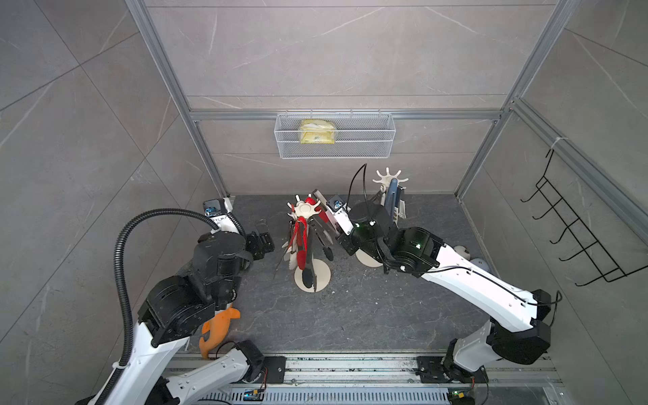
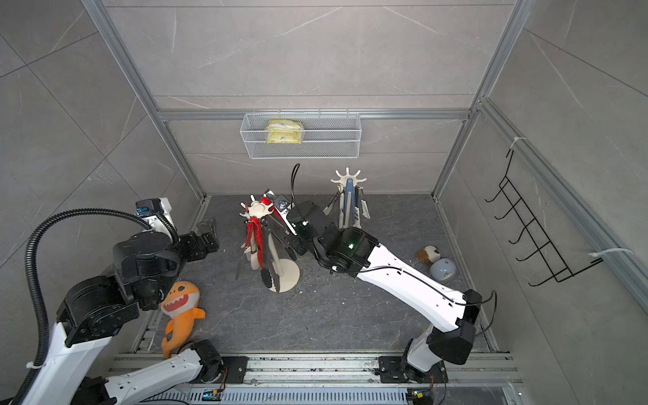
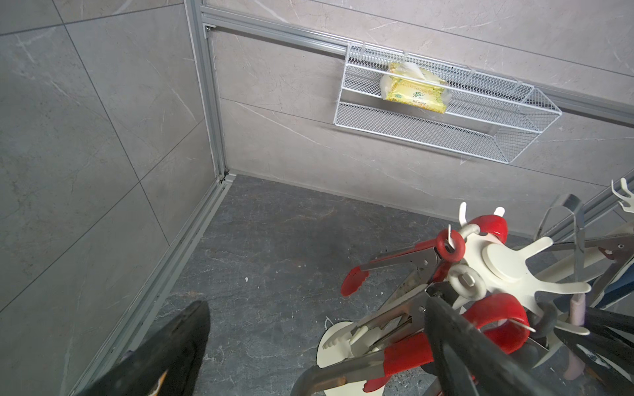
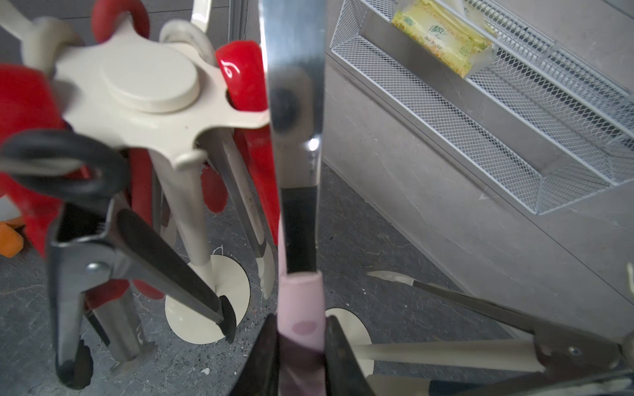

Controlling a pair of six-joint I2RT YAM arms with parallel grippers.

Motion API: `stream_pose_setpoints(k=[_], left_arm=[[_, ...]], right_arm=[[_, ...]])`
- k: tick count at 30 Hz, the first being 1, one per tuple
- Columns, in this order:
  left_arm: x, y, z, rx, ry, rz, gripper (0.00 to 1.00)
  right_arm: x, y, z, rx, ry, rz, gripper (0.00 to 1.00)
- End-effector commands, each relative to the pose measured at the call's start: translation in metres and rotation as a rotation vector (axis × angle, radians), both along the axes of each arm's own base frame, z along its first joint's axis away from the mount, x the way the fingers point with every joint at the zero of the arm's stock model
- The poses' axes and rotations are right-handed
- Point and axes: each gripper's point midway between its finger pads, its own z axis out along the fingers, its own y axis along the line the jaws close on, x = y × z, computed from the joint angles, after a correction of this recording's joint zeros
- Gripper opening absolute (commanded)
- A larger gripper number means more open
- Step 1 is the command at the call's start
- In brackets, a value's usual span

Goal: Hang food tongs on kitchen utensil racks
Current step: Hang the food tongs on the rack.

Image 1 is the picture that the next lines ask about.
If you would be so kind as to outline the cream utensil stand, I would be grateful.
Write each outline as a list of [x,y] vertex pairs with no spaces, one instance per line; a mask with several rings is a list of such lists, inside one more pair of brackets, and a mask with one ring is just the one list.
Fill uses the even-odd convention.
[[288,240],[282,246],[283,258],[289,269],[295,271],[298,287],[308,293],[317,293],[331,279],[331,270],[322,256],[328,261],[334,259],[332,238],[326,230],[326,209],[310,194],[306,199],[296,195],[295,202],[289,202],[288,206],[290,227]]
[[398,172],[396,172],[396,173],[393,175],[393,174],[390,172],[390,169],[389,169],[388,167],[386,167],[386,173],[385,173],[385,174],[381,174],[381,172],[379,172],[379,170],[376,172],[376,175],[378,175],[378,179],[377,179],[377,180],[373,180],[373,182],[376,183],[376,184],[378,184],[378,185],[380,186],[380,190],[379,190],[379,192],[378,192],[376,195],[374,195],[373,200],[375,200],[375,201],[379,201],[379,202],[380,202],[380,205],[381,205],[381,207],[383,207],[383,209],[385,209],[385,208],[384,208],[384,202],[385,202],[385,199],[386,199],[385,194],[386,194],[386,191],[387,191],[387,189],[388,189],[388,187],[389,187],[389,184],[390,184],[391,180],[392,180],[393,178],[397,178],[397,179],[399,180],[399,185],[400,185],[401,187],[403,187],[403,186],[402,186],[403,182],[407,182],[407,181],[408,181],[408,178],[404,178],[404,179],[400,180],[400,179],[398,178],[398,176],[399,176],[400,174],[401,174],[401,170],[399,170]]

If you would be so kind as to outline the long steel white tongs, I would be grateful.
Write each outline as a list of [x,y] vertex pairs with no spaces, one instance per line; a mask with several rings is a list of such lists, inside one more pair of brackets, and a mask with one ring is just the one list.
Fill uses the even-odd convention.
[[275,268],[273,270],[273,278],[277,277],[278,270],[283,265],[283,263],[290,261],[290,256],[292,254],[292,245],[290,244],[289,241],[286,241],[285,244],[283,244],[282,250],[283,250],[283,252],[282,252],[282,254],[281,254],[281,256],[280,256],[280,258],[278,260],[277,265],[275,266]]

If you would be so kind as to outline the red sleeved steel tongs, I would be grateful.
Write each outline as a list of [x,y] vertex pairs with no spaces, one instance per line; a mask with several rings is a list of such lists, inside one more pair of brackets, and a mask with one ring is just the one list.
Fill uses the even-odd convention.
[[305,270],[305,265],[306,265],[306,254],[307,254],[307,244],[308,244],[307,229],[308,229],[308,224],[305,218],[298,217],[295,220],[293,235],[291,237],[291,243],[293,246],[293,253],[295,253],[297,267],[300,270]]

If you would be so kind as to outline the slim white tongs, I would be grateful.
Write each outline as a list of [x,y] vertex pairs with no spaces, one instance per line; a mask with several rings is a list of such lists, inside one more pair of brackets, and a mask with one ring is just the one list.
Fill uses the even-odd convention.
[[396,192],[396,202],[394,207],[394,221],[397,223],[400,219],[406,219],[406,204],[403,200],[405,196],[405,188],[398,186]]

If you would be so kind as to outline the black steel tongs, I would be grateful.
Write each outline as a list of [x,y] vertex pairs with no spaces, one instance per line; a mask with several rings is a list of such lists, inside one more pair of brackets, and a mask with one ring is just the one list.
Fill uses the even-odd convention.
[[325,244],[313,223],[308,224],[307,242],[305,270],[300,270],[298,280],[303,285],[303,290],[317,293],[331,282],[332,270],[327,259],[332,258],[332,248]]

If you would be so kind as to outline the blue handled cream tongs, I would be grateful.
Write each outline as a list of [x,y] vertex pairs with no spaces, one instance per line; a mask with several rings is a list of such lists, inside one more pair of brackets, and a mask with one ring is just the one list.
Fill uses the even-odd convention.
[[384,208],[390,214],[391,219],[396,222],[398,219],[398,209],[400,207],[401,187],[399,180],[393,178],[385,194]]

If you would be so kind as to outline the red handled steel tongs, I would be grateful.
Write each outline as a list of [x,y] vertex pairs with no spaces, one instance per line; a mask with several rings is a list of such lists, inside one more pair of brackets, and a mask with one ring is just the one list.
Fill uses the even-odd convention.
[[324,223],[328,224],[330,222],[329,217],[327,216],[327,206],[322,205],[322,202],[310,195],[305,203],[312,207],[312,211],[317,214],[319,219]]

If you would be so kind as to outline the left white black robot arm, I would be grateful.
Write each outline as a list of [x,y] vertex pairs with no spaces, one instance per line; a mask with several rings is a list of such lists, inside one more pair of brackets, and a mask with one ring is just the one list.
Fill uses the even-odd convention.
[[[148,219],[183,216],[209,225],[192,259],[179,275],[161,280],[150,290],[138,312],[129,300],[124,259],[128,237]],[[153,209],[130,219],[121,229],[113,253],[114,276],[124,326],[123,353],[96,395],[83,404],[192,404],[232,383],[268,383],[262,352],[251,341],[232,348],[205,366],[183,375],[164,371],[179,349],[202,332],[203,357],[218,347],[240,313],[233,307],[241,273],[275,249],[263,229],[247,233],[232,213],[209,217],[187,209]]]

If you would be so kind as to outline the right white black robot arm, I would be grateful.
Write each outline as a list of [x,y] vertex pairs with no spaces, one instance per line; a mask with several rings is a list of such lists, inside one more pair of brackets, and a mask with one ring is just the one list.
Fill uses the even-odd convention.
[[379,204],[339,208],[331,217],[337,240],[350,255],[362,252],[384,273],[406,273],[440,285],[488,315],[477,331],[450,342],[441,364],[449,380],[469,382],[500,359],[531,365],[548,351],[551,327],[544,320],[553,300],[546,291],[509,285],[430,231],[399,227]]

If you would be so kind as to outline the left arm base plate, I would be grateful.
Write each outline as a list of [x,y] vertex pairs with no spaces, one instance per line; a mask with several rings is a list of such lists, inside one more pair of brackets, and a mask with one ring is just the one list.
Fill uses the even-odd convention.
[[284,356],[267,356],[263,363],[251,366],[241,379],[241,383],[250,384],[283,384],[287,371],[287,358]]

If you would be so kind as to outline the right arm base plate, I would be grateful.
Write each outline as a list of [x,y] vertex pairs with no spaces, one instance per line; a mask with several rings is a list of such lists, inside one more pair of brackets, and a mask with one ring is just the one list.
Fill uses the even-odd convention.
[[489,377],[484,368],[475,372],[464,371],[458,366],[447,362],[441,356],[418,356],[416,358],[415,374],[422,383],[488,383]]

